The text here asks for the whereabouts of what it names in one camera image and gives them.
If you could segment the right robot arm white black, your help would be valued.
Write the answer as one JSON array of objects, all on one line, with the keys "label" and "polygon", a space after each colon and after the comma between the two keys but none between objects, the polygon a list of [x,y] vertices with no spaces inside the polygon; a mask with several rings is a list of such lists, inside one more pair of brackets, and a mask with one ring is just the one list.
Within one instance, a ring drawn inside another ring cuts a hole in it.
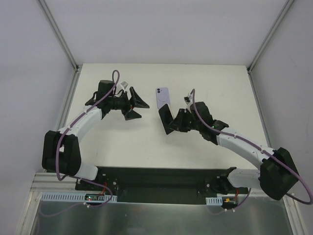
[{"label": "right robot arm white black", "polygon": [[282,147],[277,150],[263,148],[240,139],[228,124],[213,119],[204,102],[179,109],[176,117],[165,102],[157,102],[157,108],[166,134],[198,131],[205,140],[233,151],[255,166],[255,169],[231,167],[225,170],[210,183],[213,191],[227,194],[236,188],[256,188],[270,198],[280,200],[298,182],[290,172],[296,173],[297,169],[289,151]]}]

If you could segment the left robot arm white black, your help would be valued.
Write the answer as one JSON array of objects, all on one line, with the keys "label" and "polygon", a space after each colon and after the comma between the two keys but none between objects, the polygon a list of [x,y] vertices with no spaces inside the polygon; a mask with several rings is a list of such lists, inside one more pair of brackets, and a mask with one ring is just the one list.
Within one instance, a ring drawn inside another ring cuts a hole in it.
[{"label": "left robot arm white black", "polygon": [[111,110],[120,110],[125,120],[141,118],[134,108],[149,108],[133,87],[126,91],[126,82],[119,84],[116,91],[113,81],[101,80],[98,90],[85,103],[82,113],[67,127],[45,134],[42,167],[47,171],[66,176],[86,179],[92,190],[103,186],[104,176],[100,168],[84,163],[79,143],[86,133]]}]

